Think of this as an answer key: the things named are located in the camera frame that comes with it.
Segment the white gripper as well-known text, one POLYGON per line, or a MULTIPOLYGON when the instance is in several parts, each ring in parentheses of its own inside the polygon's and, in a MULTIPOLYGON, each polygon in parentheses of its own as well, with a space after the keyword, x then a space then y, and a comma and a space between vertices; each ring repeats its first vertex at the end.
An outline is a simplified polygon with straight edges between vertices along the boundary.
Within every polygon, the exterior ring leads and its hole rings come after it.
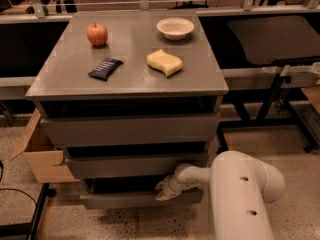
POLYGON ((154 199, 160 202, 169 201, 179 196, 183 191, 190 190, 197 186, 198 181, 196 179, 170 175, 156 185, 155 190, 161 191, 154 199))

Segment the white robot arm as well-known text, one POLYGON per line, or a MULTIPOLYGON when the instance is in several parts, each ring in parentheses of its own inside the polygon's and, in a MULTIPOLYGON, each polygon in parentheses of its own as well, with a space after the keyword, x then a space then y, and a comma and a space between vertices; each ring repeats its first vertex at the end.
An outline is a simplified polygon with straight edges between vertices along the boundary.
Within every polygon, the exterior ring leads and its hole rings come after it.
POLYGON ((216 240, 275 240, 265 205, 286 190, 282 173, 274 166, 238 151, 220 153, 206 168, 178 165, 155 190, 167 201, 207 183, 216 240))

